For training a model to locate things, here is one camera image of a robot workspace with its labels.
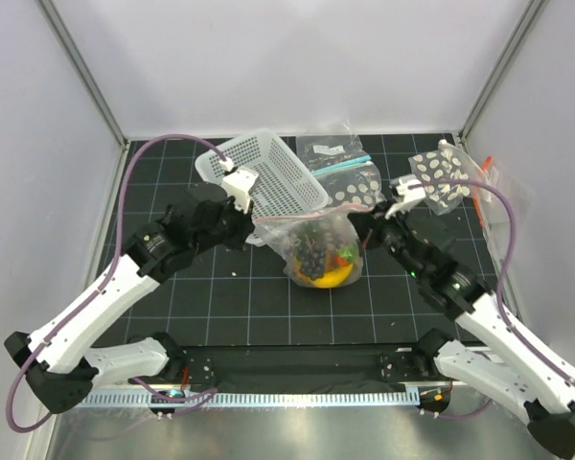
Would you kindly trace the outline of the pink-zipper clear zip bag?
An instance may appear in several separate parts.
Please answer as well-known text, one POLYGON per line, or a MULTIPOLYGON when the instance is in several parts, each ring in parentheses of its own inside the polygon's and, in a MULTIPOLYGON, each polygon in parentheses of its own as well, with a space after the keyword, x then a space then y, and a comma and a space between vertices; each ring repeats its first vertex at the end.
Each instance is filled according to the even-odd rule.
POLYGON ((286 263, 285 273, 304 288, 332 289, 356 282, 363 249, 348 216, 368 207, 347 203, 309 214, 257 218, 258 238, 286 263))

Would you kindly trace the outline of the white perforated plastic basket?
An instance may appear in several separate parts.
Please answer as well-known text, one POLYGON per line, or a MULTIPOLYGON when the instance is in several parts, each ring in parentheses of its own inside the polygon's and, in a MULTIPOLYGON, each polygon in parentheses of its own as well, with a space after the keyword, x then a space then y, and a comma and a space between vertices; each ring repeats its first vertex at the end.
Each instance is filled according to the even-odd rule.
POLYGON ((327 205, 323 186, 276 133, 258 129, 225 142, 210 142, 235 166, 259 175, 251 194, 254 219, 308 214, 327 205))

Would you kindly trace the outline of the dark purple grape bunch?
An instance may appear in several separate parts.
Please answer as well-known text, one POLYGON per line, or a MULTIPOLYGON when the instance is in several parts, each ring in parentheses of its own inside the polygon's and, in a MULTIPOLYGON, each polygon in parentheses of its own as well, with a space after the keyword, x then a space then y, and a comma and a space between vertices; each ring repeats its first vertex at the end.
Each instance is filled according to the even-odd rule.
POLYGON ((307 283, 321 278, 326 272, 327 242, 320 235, 300 236, 294 258, 298 275, 307 283))

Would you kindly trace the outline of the yellow toy banana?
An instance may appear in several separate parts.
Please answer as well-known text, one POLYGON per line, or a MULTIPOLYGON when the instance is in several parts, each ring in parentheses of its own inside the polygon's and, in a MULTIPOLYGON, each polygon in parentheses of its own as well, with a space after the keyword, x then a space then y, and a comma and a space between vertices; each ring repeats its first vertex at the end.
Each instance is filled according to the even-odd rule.
POLYGON ((344 284, 353 271, 351 265, 341 266, 335 270, 327 271, 321 278, 312 280, 315 288, 337 288, 344 284))

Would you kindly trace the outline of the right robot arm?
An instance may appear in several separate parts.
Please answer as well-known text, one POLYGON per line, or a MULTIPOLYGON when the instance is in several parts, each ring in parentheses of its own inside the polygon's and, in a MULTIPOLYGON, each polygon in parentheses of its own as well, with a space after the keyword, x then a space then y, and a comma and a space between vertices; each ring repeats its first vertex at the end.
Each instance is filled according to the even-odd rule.
POLYGON ((427 333, 413 355, 415 373, 461 380, 519 418, 531 436, 562 459, 575 456, 575 366, 560 357, 449 252, 452 239, 431 217, 392 214, 382 203, 348 219, 369 248, 384 249, 416 282, 425 301, 477 337, 493 362, 440 331, 427 333))

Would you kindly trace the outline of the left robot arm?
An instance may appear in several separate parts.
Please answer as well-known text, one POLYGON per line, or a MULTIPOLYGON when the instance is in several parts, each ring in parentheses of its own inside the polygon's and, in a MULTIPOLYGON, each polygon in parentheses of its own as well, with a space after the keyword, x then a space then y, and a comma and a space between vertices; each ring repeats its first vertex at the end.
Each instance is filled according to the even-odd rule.
POLYGON ((199 184, 119 244, 117 260, 59 316, 32 333, 12 333, 5 348, 49 412, 66 412, 93 389, 122 380, 179 380, 186 357, 165 332, 127 345, 94 344, 196 256, 217 245, 242 248, 254 230, 252 214, 249 188, 199 184))

